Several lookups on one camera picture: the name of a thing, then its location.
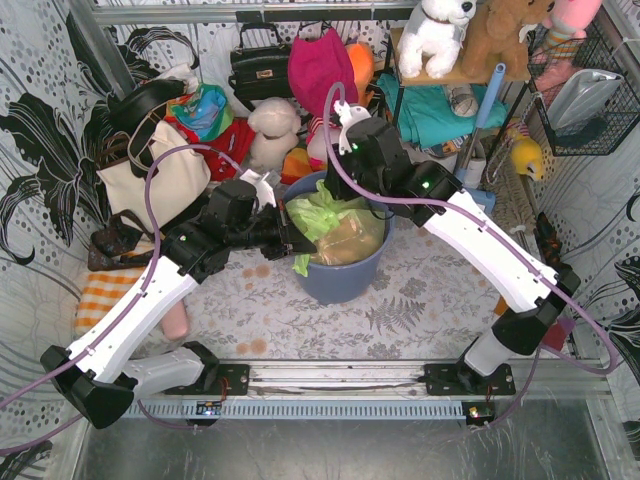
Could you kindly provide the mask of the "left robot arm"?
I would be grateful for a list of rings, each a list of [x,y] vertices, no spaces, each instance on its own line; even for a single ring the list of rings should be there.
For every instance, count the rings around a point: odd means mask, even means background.
[[[258,186],[226,180],[197,218],[169,232],[136,283],[93,329],[42,354],[56,390],[97,429],[156,393],[209,391],[220,381],[220,362],[196,341],[151,358],[131,356],[172,307],[225,268],[231,252],[249,249],[277,260],[316,247],[283,209],[260,199]]]

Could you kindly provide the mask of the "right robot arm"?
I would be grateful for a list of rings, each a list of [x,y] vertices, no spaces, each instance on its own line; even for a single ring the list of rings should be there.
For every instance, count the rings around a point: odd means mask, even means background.
[[[414,164],[394,127],[379,117],[342,123],[325,179],[339,200],[362,196],[437,236],[482,273],[507,304],[489,330],[452,364],[425,370],[433,395],[480,395],[500,387],[504,366],[533,354],[580,284],[571,269],[555,271],[529,256],[502,231],[446,168]]]

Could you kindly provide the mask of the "green plastic trash bag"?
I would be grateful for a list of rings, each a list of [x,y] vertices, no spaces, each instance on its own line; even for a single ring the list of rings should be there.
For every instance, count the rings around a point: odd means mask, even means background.
[[[293,270],[298,275],[308,277],[313,265],[360,262],[382,247],[389,214],[361,196],[349,201],[334,199],[322,180],[313,186],[314,191],[285,203],[293,224],[316,247],[314,253],[296,256]]]

